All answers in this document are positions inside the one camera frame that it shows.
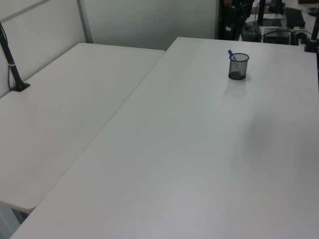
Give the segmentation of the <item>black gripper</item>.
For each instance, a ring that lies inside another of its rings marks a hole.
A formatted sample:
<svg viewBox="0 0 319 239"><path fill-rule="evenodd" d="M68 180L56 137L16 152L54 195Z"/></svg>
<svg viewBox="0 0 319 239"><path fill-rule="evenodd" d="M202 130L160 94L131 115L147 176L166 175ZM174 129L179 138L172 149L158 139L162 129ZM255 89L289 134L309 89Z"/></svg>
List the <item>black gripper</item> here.
<svg viewBox="0 0 319 239"><path fill-rule="evenodd" d="M225 39L233 39L234 28L233 25L236 20L236 8L229 7L225 15Z"/></svg>

